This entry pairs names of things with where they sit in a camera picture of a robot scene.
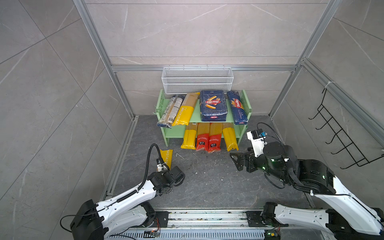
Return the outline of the clear brown spaghetti package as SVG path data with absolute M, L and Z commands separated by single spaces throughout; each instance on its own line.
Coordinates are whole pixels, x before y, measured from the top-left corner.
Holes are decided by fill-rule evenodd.
M 179 109 L 184 101 L 184 95 L 174 95 L 170 98 L 169 103 L 166 107 L 160 120 L 157 122 L 158 127 L 171 128 L 172 124 L 179 112 Z

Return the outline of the blue Barilla spaghetti box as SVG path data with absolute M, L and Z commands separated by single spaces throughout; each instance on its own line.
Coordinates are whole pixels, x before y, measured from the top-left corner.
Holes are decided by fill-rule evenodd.
M 247 113 L 238 92 L 228 91 L 228 100 L 231 105 L 231 111 L 235 125 L 246 125 L 248 123 Z

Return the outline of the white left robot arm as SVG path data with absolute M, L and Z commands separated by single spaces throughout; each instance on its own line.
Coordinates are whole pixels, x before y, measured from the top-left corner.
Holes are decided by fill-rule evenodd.
M 147 175 L 144 181 L 111 199 L 84 202 L 73 215 L 70 232 L 75 240 L 103 240 L 130 227 L 151 225 L 156 212 L 149 203 L 183 183 L 185 174 L 178 167 Z

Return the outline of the blue Barilla pasta bag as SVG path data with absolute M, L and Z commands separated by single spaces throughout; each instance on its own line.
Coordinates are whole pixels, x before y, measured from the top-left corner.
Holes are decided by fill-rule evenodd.
M 224 91 L 201 91 L 200 109 L 202 122 L 225 122 L 228 108 Z

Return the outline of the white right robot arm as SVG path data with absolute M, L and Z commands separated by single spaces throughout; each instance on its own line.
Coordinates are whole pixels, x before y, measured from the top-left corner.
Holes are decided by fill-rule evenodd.
M 298 159 L 293 148 L 278 142 L 265 144 L 262 151 L 231 153 L 238 171 L 263 171 L 284 186 L 324 201 L 329 209 L 297 209 L 267 202 L 260 219 L 264 225 L 297 225 L 334 235 L 337 240 L 382 240 L 384 212 L 371 208 L 349 191 L 324 163 Z

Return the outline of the yellow spaghetti package underneath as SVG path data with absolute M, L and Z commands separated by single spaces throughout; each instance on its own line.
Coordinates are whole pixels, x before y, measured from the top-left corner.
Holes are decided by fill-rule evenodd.
M 173 150 L 160 150 L 161 157 L 169 169 L 172 166 Z

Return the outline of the red spaghetti package front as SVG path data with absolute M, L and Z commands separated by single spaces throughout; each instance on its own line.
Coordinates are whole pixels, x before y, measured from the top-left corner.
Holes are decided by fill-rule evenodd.
M 222 130 L 222 123 L 210 124 L 208 153 L 219 152 L 221 150 Z

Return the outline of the yellow Pastatime spaghetti package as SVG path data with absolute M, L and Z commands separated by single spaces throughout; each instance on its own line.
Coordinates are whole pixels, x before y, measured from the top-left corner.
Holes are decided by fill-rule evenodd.
M 200 93 L 188 93 L 179 109 L 172 126 L 187 126 L 194 112 Z

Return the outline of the red spaghetti package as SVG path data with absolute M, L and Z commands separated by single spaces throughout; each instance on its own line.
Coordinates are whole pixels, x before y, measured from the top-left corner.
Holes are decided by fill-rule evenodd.
M 222 130 L 222 123 L 210 124 L 208 153 L 219 152 L 221 150 Z
M 208 151 L 209 132 L 210 132 L 210 123 L 198 123 L 196 151 Z

